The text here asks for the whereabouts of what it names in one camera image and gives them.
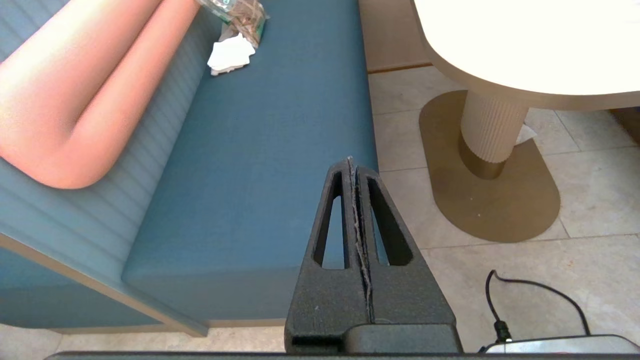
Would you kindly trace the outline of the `white paper napkins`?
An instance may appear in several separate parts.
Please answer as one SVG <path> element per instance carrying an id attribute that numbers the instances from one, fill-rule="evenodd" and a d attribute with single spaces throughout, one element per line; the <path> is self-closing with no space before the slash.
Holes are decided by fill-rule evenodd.
<path id="1" fill-rule="evenodd" d="M 250 63 L 250 57 L 256 54 L 254 46 L 241 34 L 214 43 L 206 64 L 210 75 L 218 76 Z"/>

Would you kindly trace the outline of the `clear plastic snack bag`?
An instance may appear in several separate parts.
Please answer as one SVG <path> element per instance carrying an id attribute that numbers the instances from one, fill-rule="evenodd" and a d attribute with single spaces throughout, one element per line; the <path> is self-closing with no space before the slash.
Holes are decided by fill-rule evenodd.
<path id="1" fill-rule="evenodd" d="M 260 0 L 195 0 L 258 48 L 269 19 Z"/>

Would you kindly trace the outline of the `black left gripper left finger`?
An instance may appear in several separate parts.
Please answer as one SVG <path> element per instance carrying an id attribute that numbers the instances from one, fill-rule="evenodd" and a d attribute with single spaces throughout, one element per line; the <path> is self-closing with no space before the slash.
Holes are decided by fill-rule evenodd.
<path id="1" fill-rule="evenodd" d="M 285 321 L 288 351 L 343 351 L 345 334 L 371 322 L 371 280 L 352 157 L 330 166 Z M 334 200 L 342 212 L 343 268 L 323 267 Z"/>

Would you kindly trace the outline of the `golden table pedestal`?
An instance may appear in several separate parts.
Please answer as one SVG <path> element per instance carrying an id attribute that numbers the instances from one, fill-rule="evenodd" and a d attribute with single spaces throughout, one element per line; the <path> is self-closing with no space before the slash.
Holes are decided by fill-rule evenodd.
<path id="1" fill-rule="evenodd" d="M 561 198 L 535 141 L 518 143 L 528 107 L 472 91 L 446 92 L 419 114 L 433 198 L 455 227 L 516 243 L 544 233 Z"/>

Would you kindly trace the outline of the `pink bolster cushion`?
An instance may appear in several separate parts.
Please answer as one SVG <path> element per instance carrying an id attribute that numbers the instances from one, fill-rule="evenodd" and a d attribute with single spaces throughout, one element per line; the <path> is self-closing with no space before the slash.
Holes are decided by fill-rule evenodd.
<path id="1" fill-rule="evenodd" d="M 200 9 L 196 0 L 70 0 L 0 63 L 0 158 L 52 188 L 98 182 Z"/>

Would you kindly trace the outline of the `gray flat device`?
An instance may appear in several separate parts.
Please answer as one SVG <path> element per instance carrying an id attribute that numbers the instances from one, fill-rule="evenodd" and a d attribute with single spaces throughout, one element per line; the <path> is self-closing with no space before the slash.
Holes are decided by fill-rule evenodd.
<path id="1" fill-rule="evenodd" d="M 640 345 L 614 334 L 580 335 L 496 342 L 488 354 L 640 354 Z"/>

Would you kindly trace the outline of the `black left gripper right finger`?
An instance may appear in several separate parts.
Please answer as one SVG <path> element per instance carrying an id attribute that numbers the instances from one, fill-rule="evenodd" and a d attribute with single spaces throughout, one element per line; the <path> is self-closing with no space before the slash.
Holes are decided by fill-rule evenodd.
<path id="1" fill-rule="evenodd" d="M 380 175 L 362 166 L 355 179 L 365 304 L 371 321 L 455 324 L 454 312 Z"/>

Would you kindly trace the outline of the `blue upholstered bench sofa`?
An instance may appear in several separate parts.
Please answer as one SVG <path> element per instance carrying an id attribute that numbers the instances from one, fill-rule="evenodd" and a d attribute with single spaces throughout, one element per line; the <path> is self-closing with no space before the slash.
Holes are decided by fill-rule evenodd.
<path id="1" fill-rule="evenodd" d="M 70 0 L 0 0 L 0 64 Z M 246 66 L 192 21 L 114 166 L 80 189 L 0 158 L 0 325 L 65 333 L 286 317 L 330 166 L 377 169 L 359 0 L 260 0 Z"/>

